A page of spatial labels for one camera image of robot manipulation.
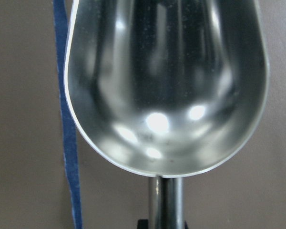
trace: blue lanyard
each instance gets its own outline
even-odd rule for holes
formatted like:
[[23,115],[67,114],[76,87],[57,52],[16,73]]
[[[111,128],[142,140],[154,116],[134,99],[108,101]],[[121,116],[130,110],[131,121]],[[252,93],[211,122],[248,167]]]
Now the blue lanyard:
[[63,128],[63,149],[65,171],[69,182],[72,215],[75,229],[82,229],[82,208],[77,159],[76,128],[69,112],[63,86],[63,65],[68,34],[68,19],[64,0],[53,1],[57,69],[60,91],[61,119]]

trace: shiny metal surface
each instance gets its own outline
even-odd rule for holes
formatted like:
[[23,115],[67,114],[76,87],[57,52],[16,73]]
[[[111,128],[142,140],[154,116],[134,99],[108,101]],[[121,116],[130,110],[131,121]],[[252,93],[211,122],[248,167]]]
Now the shiny metal surface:
[[184,229],[183,179],[149,178],[149,229]]
[[253,0],[74,1],[71,113],[133,173],[185,177],[229,159],[261,116],[267,72]]

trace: scoop handle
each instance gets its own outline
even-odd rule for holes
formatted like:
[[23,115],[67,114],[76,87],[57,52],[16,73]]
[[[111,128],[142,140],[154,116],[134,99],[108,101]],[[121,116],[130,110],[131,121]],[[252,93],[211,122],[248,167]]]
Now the scoop handle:
[[149,178],[148,224],[148,229],[184,229],[182,178]]

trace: black base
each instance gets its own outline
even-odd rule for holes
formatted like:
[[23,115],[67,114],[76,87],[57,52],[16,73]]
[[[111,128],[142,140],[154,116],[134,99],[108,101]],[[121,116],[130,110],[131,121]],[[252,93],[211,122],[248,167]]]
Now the black base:
[[[186,222],[184,222],[184,228],[189,229]],[[139,219],[137,229],[148,229],[148,219]]]

